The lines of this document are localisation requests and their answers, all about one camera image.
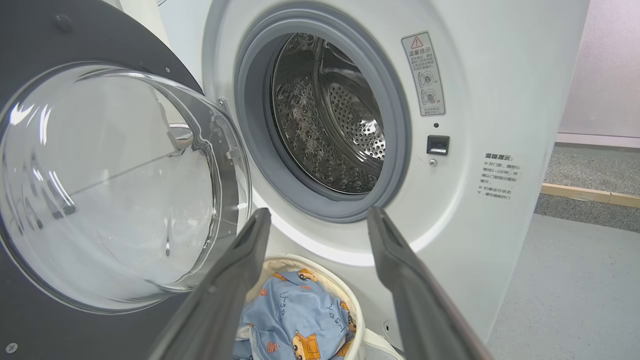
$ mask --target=blue cloth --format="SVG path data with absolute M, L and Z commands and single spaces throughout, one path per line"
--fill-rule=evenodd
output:
M 346 308 L 306 269 L 275 273 L 245 305 L 233 357 L 330 360 L 353 337 Z

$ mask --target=washing machine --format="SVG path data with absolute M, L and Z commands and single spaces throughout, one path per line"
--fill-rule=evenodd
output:
M 36 287 L 77 311 L 161 306 L 268 208 L 267 255 L 337 274 L 403 349 L 377 206 L 486 341 L 588 0 L 120 3 L 156 37 L 99 1 L 0 12 L 22 27 L 2 32 L 3 245 Z

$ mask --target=wooden strip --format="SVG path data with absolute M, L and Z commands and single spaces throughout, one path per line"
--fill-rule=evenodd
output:
M 609 199 L 611 198 L 610 192 L 556 184 L 542 184 L 542 190 L 540 192 L 549 195 L 569 197 L 571 199 L 597 201 L 604 203 L 608 203 Z
M 629 206 L 630 208 L 640 208 L 640 197 L 623 193 L 611 193 L 609 204 Z

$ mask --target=washing machine door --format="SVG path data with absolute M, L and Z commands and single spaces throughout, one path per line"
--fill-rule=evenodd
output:
M 50 296 L 97 313 L 192 290 L 250 213 L 227 113 L 162 41 L 102 1 L 5 1 L 0 44 L 10 257 Z

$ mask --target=red warning triangle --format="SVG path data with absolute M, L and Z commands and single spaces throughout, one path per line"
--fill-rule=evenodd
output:
M 420 39 L 418 37 L 415 37 L 413 39 L 413 43 L 411 44 L 411 48 L 412 49 L 417 49 L 419 47 L 423 47 L 424 45 L 422 45 L 422 42 L 420 41 Z

